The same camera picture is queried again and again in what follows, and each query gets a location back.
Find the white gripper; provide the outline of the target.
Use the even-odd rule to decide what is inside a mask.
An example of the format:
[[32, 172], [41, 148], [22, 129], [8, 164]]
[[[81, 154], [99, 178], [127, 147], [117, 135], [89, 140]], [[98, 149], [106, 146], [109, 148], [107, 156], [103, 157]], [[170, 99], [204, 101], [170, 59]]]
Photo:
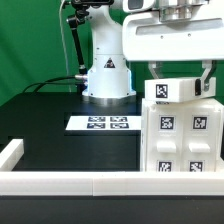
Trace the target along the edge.
[[210, 88], [216, 61], [224, 59], [224, 0], [123, 0], [127, 17], [122, 41], [130, 61], [152, 61], [154, 79], [163, 77], [161, 62], [202, 61], [195, 95]]

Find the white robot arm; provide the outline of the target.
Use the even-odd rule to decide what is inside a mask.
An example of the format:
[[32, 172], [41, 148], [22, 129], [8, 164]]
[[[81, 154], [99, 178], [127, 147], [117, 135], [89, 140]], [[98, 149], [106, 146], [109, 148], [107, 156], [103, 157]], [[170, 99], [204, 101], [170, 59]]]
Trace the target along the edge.
[[[184, 102], [211, 97], [214, 62], [224, 59], [224, 0], [115, 0], [128, 16], [119, 24], [109, 8], [89, 9], [93, 65], [87, 73], [85, 96], [125, 99], [135, 94], [128, 61], [145, 61], [153, 75], [145, 82], [145, 98]], [[195, 78], [164, 79], [158, 64], [200, 61], [204, 73]]]

